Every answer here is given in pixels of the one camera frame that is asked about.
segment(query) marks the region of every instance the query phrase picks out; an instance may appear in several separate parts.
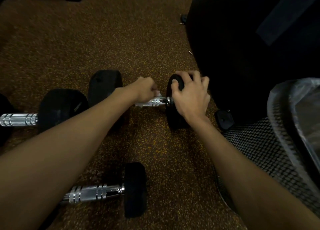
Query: hand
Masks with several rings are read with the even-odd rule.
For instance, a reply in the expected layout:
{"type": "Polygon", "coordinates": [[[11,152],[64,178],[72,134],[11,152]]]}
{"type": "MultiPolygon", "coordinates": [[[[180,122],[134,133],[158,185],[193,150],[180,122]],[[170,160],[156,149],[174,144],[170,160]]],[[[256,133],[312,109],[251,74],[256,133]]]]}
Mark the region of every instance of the hand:
{"type": "Polygon", "coordinates": [[[159,90],[154,80],[150,77],[139,77],[138,80],[126,86],[134,93],[134,103],[146,103],[159,95],[159,90]]]}
{"type": "Polygon", "coordinates": [[[176,71],[176,74],[182,77],[184,89],[180,91],[178,81],[172,80],[172,98],[179,114],[190,124],[192,120],[206,116],[210,101],[207,93],[209,78],[201,77],[199,71],[176,71]]]}

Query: person's right arm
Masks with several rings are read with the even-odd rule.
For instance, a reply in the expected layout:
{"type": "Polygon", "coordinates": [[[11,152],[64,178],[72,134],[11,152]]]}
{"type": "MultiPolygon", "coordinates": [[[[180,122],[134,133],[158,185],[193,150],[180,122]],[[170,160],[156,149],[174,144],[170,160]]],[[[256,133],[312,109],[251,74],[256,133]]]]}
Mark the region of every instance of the person's right arm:
{"type": "Polygon", "coordinates": [[[320,220],[297,198],[238,151],[206,117],[209,78],[177,71],[182,91],[173,81],[178,112],[194,129],[210,155],[248,229],[320,229],[320,220]]]}

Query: gym floor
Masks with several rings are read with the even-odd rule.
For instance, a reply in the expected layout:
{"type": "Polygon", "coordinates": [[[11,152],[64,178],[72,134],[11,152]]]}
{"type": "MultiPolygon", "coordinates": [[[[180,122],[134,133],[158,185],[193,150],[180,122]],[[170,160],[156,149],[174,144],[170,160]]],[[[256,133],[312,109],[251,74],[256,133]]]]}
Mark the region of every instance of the gym floor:
{"type": "MultiPolygon", "coordinates": [[[[162,94],[175,70],[194,70],[180,14],[192,0],[5,0],[0,6],[0,93],[19,110],[37,112],[53,88],[87,94],[90,77],[119,70],[123,84],[154,78],[162,94]]],[[[208,116],[217,110],[210,102],[208,116]]],[[[220,199],[212,164],[194,132],[170,131],[163,108],[130,108],[130,120],[106,136],[75,185],[119,176],[141,162],[147,211],[125,219],[122,199],[62,207],[50,229],[244,229],[220,199]]],[[[37,134],[15,129],[1,148],[37,134]]]]}

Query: person's left hand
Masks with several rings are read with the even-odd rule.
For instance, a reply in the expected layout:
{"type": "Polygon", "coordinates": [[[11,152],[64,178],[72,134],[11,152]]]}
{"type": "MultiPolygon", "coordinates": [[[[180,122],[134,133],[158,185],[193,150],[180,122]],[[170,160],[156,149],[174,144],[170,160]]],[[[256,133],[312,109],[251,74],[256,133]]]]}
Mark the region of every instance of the person's left hand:
{"type": "Polygon", "coordinates": [[[139,77],[138,80],[128,85],[126,88],[134,92],[136,98],[135,103],[146,103],[159,95],[158,87],[150,77],[139,77]]]}

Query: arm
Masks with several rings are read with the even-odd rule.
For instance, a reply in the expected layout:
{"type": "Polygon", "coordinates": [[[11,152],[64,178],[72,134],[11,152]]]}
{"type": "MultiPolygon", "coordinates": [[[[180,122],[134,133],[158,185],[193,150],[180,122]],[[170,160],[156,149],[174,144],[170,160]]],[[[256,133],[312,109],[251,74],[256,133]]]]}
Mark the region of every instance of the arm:
{"type": "Polygon", "coordinates": [[[198,71],[177,72],[185,82],[172,83],[178,112],[204,144],[248,229],[320,229],[320,220],[298,199],[229,143],[206,117],[209,79],[198,71]]]}
{"type": "Polygon", "coordinates": [[[0,157],[0,228],[37,229],[95,154],[112,125],[134,103],[158,91],[140,77],[81,114],[0,157]]]}

